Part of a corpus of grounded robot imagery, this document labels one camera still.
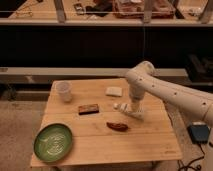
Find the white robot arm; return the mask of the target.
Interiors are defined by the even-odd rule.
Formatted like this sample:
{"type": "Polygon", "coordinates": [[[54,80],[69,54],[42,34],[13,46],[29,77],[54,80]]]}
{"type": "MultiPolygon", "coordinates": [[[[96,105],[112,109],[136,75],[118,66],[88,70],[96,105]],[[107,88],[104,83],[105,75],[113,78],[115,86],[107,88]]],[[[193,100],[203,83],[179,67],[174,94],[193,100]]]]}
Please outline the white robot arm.
{"type": "Polygon", "coordinates": [[[154,71],[151,62],[143,61],[125,74],[134,112],[139,109],[140,101],[148,92],[213,126],[213,94],[160,80],[153,76],[154,71]]]}

